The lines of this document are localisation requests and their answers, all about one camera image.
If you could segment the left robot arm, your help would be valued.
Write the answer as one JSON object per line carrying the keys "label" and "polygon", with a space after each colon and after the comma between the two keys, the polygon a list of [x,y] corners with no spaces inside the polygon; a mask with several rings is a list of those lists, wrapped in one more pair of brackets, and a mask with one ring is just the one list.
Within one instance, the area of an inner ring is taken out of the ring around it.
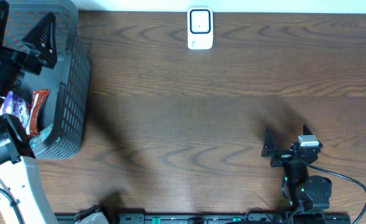
{"label": "left robot arm", "polygon": [[[23,38],[29,52],[3,46],[9,4],[0,1],[0,108],[18,76],[39,75],[57,62],[55,16],[48,13]],[[38,164],[18,117],[0,115],[0,211],[6,223],[57,223],[40,181]]]}

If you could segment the purple snack bag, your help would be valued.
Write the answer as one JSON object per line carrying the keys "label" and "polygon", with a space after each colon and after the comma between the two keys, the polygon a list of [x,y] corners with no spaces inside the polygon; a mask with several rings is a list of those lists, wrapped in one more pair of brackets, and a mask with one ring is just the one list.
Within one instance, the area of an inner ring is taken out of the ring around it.
{"label": "purple snack bag", "polygon": [[27,127],[30,118],[31,105],[22,97],[10,91],[0,108],[0,115],[5,113],[17,117],[24,128]]}

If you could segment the red-brown snack bar wrapper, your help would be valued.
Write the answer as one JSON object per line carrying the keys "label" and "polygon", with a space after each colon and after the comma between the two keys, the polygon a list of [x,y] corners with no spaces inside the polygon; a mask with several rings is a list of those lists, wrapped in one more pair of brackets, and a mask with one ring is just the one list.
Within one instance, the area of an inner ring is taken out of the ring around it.
{"label": "red-brown snack bar wrapper", "polygon": [[49,94],[50,90],[35,90],[33,93],[30,116],[26,126],[26,134],[29,138],[39,135],[37,120]]}

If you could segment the green wet wipes pack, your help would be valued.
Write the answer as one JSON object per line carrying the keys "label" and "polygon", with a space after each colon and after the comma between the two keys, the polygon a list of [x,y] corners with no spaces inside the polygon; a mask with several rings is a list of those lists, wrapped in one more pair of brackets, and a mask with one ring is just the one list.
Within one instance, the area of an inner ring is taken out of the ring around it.
{"label": "green wet wipes pack", "polygon": [[30,139],[30,146],[32,149],[37,147],[39,144],[41,144],[48,138],[53,129],[53,126],[54,126],[53,123],[48,125],[46,128],[44,128],[39,132],[39,135],[34,136]]}

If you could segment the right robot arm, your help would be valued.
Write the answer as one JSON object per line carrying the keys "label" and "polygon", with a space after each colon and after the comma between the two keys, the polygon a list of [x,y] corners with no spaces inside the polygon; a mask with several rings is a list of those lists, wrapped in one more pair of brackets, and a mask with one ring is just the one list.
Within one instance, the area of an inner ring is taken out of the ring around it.
{"label": "right robot arm", "polygon": [[282,192],[291,207],[281,221],[285,223],[325,223],[324,210],[330,207],[332,182],[320,175],[309,175],[309,165],[318,159],[322,143],[304,125],[302,135],[289,149],[278,149],[270,129],[265,131],[261,156],[271,159],[271,167],[284,170]]}

